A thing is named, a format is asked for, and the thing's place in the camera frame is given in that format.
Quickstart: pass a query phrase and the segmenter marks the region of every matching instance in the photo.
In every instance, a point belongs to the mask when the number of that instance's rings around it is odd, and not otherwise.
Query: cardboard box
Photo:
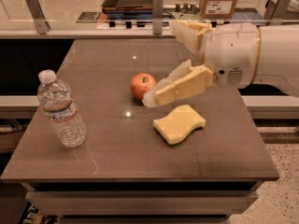
[[[231,19],[237,0],[201,0],[200,15],[204,19]]]

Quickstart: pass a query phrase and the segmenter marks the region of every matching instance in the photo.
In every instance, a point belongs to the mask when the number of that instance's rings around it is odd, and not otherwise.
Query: black vent
[[[242,77],[243,71],[239,68],[234,68],[227,75],[227,83],[232,86],[238,85],[242,81]]]

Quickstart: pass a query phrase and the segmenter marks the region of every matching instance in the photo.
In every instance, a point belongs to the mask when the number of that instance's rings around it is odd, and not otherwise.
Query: red apple
[[[132,95],[138,99],[143,99],[143,94],[156,85],[156,80],[150,74],[140,73],[131,80],[130,88]]]

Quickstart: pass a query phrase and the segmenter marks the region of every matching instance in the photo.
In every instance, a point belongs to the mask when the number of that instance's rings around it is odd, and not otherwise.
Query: water bottle
[[[66,147],[77,147],[86,138],[86,128],[78,112],[73,93],[51,70],[38,74],[41,84],[37,98],[59,140]]]

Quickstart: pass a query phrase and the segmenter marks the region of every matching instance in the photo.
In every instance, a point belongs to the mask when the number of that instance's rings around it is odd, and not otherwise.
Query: yellow sponge
[[[155,119],[153,127],[169,145],[178,144],[196,128],[205,127],[206,120],[189,105],[181,105],[162,119]]]

